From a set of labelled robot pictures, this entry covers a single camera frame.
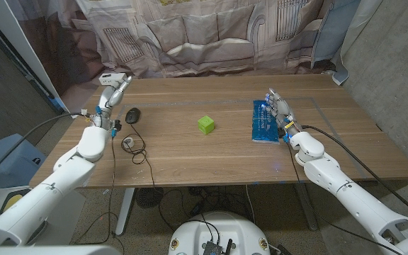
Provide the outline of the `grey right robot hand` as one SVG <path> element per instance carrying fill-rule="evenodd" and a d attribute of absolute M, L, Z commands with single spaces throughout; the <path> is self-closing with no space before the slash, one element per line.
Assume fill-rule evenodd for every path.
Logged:
<path fill-rule="evenodd" d="M 292 137 L 302 131 L 300 125 L 296 122 L 293 110 L 274 89 L 270 88 L 268 90 L 265 99 L 265 109 L 276 119 L 277 126 L 280 129 L 278 134 L 281 137 L 284 135 Z"/>

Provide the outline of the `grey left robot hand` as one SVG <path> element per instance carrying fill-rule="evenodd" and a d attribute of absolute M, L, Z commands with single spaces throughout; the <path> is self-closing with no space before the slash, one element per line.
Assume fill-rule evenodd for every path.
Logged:
<path fill-rule="evenodd" d="M 122 101 L 125 90 L 132 81 L 132 76 L 128 77 L 125 73 L 106 73 L 99 77 L 99 81 L 105 89 L 96 106 L 96 113 L 91 119 L 96 127 L 110 130 L 113 125 L 112 109 Z"/>

